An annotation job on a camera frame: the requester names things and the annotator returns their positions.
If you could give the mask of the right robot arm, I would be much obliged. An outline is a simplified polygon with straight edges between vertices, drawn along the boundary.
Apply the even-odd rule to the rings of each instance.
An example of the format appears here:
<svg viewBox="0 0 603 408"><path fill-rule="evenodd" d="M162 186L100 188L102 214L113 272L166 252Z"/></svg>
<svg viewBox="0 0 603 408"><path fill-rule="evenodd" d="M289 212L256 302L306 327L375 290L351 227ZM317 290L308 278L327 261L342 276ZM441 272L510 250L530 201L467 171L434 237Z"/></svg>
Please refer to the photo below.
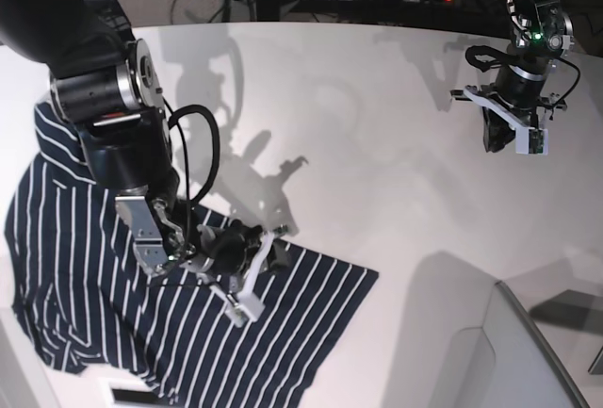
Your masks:
<svg viewBox="0 0 603 408"><path fill-rule="evenodd" d="M1 41L48 68L54 111L74 128L93 180L116 191L116 211L144 272L159 278L186 269L223 301L234 325L258 321L265 305L254 287L263 271L286 265L275 240L287 228L203 226L199 197L178 197L189 177L172 165L171 130L190 114L206 120L207 193L220 167L219 128L205 106L168 108L150 49L117 1L1 0Z"/></svg>

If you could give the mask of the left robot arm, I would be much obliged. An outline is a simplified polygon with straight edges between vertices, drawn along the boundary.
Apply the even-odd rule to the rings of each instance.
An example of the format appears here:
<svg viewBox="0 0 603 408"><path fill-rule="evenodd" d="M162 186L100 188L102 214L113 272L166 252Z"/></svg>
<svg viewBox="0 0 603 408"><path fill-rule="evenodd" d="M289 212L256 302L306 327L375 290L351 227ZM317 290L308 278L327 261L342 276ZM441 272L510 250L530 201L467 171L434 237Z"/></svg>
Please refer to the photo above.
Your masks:
<svg viewBox="0 0 603 408"><path fill-rule="evenodd" d="M581 79L580 68L565 57L574 44L574 27L560 0L505 0L505 9L511 31L507 49L473 45L464 53L480 72L495 70L495 81L450 95L481 109L486 152L512 144L520 155L546 155L546 122L567 109L566 99Z"/></svg>

